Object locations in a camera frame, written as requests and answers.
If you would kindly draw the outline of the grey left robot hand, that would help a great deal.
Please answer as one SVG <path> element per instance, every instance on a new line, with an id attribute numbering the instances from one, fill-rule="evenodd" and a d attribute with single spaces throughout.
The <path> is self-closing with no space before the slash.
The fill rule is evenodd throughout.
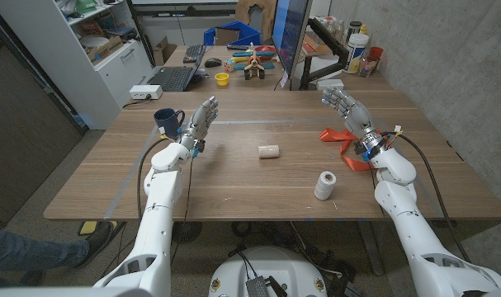
<path id="1" fill-rule="evenodd" d="M 181 136 L 178 143 L 191 150 L 196 143 L 202 141 L 210 128 L 211 122 L 218 115 L 219 102 L 215 96 L 204 101 L 193 113 Z"/>

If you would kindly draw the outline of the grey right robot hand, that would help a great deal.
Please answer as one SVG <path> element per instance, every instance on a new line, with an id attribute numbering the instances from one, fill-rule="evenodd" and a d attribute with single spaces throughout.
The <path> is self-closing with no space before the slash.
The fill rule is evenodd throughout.
<path id="1" fill-rule="evenodd" d="M 376 131 L 371 113 L 360 101 L 344 90 L 328 87 L 323 90 L 322 102 L 336 110 L 347 130 L 359 139 L 362 148 L 357 149 L 357 154 L 371 160 L 385 151 L 386 140 Z"/>

